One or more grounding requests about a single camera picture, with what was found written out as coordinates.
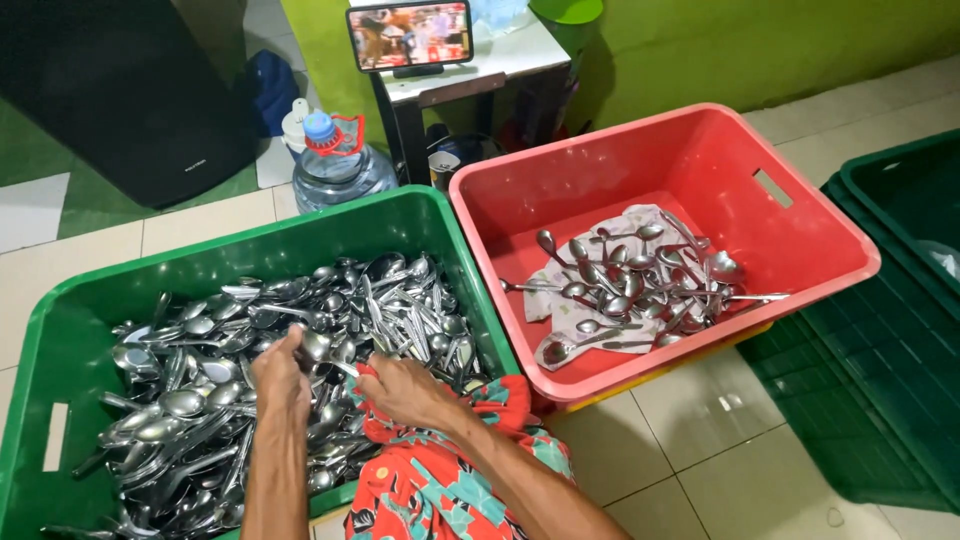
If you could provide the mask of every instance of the patterned cloth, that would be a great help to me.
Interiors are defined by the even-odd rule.
[[[366,365],[357,368],[375,375]],[[360,472],[345,523],[347,539],[526,540],[513,513],[445,435],[395,424],[365,401],[352,379],[348,384],[352,399],[367,411],[367,436],[386,446]],[[446,390],[453,395],[448,386]],[[530,414],[530,387],[524,377],[503,377],[462,400],[487,424],[573,481],[566,445]]]

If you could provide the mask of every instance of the phone screen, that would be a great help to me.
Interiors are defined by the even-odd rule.
[[[361,71],[469,61],[466,2],[352,8],[348,22]]]

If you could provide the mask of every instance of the water gallon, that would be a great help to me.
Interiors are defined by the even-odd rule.
[[[314,112],[303,120],[306,150],[294,167],[301,214],[396,187],[390,160],[363,142],[363,115]]]

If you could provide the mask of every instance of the person's left hand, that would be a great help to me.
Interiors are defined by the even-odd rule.
[[[279,339],[253,361],[256,378],[256,415],[291,414],[306,424],[313,392],[306,375],[294,360],[294,351],[303,340],[303,329],[290,325],[286,337]]]

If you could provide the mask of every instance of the phone stand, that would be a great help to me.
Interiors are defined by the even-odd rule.
[[[442,65],[415,65],[395,69],[394,78],[408,79],[410,77],[425,77],[428,75],[440,75],[443,72],[444,67]]]

